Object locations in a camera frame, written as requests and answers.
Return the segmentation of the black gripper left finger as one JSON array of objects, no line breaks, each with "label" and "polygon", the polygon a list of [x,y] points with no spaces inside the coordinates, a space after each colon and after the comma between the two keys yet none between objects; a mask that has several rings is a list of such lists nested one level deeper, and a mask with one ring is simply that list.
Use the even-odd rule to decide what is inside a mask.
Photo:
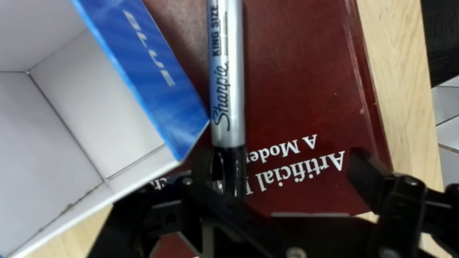
[{"label": "black gripper left finger", "polygon": [[201,258],[267,258],[264,221],[244,202],[245,169],[243,147],[198,153],[164,189],[144,186],[116,200],[88,258],[149,258],[172,233]]}]

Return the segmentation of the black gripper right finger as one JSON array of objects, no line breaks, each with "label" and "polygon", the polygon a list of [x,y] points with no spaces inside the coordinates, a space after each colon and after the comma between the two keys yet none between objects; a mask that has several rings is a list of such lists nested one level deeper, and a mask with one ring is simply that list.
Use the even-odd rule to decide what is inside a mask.
[{"label": "black gripper right finger", "polygon": [[379,216],[370,238],[372,258],[433,258],[419,246],[420,235],[459,258],[459,185],[443,192],[423,180],[390,170],[364,149],[352,149],[347,179]]}]

